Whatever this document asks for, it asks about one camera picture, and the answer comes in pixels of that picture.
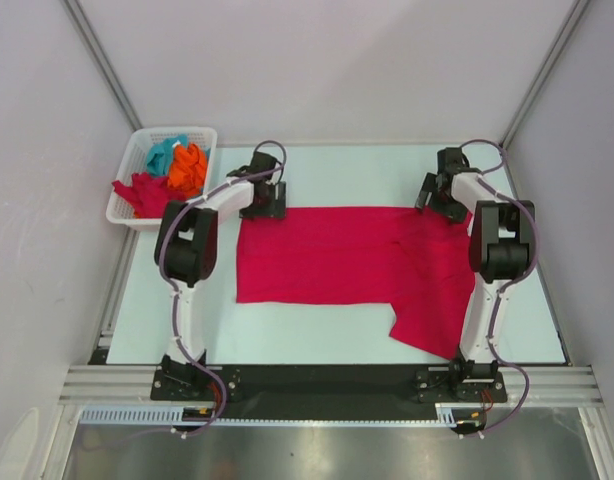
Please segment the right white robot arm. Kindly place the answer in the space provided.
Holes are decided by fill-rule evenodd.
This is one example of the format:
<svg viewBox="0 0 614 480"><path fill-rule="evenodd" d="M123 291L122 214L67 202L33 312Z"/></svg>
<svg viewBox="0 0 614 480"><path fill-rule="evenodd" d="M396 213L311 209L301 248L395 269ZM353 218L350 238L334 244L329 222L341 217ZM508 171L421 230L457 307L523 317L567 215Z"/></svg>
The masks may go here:
<svg viewBox="0 0 614 480"><path fill-rule="evenodd" d="M422 401L505 401L498 353L499 330L511 294L536 268L535 205L501 193L470 165L460 147L437 152L437 171L428 173L415 207L452 223L469 219L468 260L475 274L457 353L444 375L428 371L418 381Z"/></svg>

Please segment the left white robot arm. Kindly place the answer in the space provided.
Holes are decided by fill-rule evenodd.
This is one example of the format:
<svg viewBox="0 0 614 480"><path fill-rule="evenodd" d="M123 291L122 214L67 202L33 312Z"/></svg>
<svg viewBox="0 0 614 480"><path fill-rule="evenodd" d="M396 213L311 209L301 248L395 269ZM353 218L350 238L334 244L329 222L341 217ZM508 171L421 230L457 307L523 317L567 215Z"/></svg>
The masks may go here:
<svg viewBox="0 0 614 480"><path fill-rule="evenodd" d="M221 393L220 379L206 366L207 340L194 311L200 289L218 260L219 226L242 219L283 219L287 153L280 159L253 150L250 163L229 172L215 188L187 202L166 205L154 250L162 279L171 287L172 337L155 372L150 398L189 401Z"/></svg>

